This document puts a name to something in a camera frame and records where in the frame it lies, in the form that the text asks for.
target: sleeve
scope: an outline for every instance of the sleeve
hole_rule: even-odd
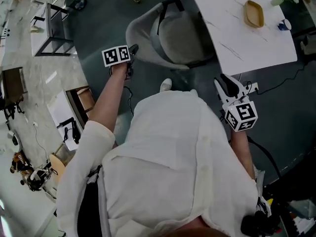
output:
[[[66,167],[57,189],[57,222],[69,236],[76,236],[78,205],[88,174],[101,164],[115,142],[114,134],[105,126],[88,121],[73,159]]]

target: marble floor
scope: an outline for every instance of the marble floor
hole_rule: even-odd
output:
[[[46,104],[62,90],[69,90],[87,85],[78,57],[32,57],[30,39],[30,20],[35,15],[38,5],[30,3],[31,0],[21,0],[12,12],[14,18],[22,25],[20,27],[21,45],[12,66],[23,67],[27,94],[20,107],[25,114],[16,112],[15,119],[9,121],[12,129],[19,134],[23,150],[34,167],[46,162],[46,155],[57,150],[63,139],[58,133],[54,122],[48,112]],[[57,75],[46,82],[54,73]],[[38,124],[35,130],[33,122]],[[65,147],[60,152],[70,154]]]

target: white flower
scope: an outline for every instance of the white flower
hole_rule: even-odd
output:
[[[293,0],[293,2],[298,3],[299,1],[298,0]]]

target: dark gray floor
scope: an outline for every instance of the dark gray floor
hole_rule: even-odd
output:
[[[140,4],[136,4],[132,0],[88,0],[83,11],[71,15],[69,20],[78,56],[96,98],[109,77],[101,51],[125,44],[125,30],[130,21],[161,1],[164,0],[142,0]],[[197,10],[194,0],[181,1],[185,9]],[[282,9],[287,13],[285,16],[291,18],[294,30],[310,27],[311,20],[304,11],[304,6],[294,8],[293,6],[282,5]],[[295,42],[299,53],[299,40]],[[258,82],[260,91],[271,88],[285,78],[294,76],[297,69],[303,67],[303,62],[300,60],[299,55],[299,61],[296,63],[244,73],[241,81]],[[316,71],[314,68],[315,64],[310,63],[304,72],[298,74],[296,80],[287,81],[282,87],[261,96],[250,95],[255,102],[259,119],[248,134],[271,152],[282,174],[307,153],[315,131]],[[140,61],[134,63],[134,69],[132,81],[126,84],[134,93],[133,107],[141,99],[157,93],[161,82],[169,77],[172,78],[176,89],[195,88],[199,96],[220,116],[221,103],[213,86],[214,77],[220,74],[216,58],[206,66],[182,73],[171,72],[169,69]],[[130,120],[128,97],[129,93],[124,92],[120,107],[120,112],[126,112],[129,117],[127,122]],[[276,179],[276,173],[266,156],[255,147],[251,149],[256,166],[266,170],[266,182]]]

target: wooden tray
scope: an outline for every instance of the wooden tray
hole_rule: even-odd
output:
[[[244,5],[244,21],[254,28],[263,27],[265,20],[262,7],[256,2],[248,0]]]

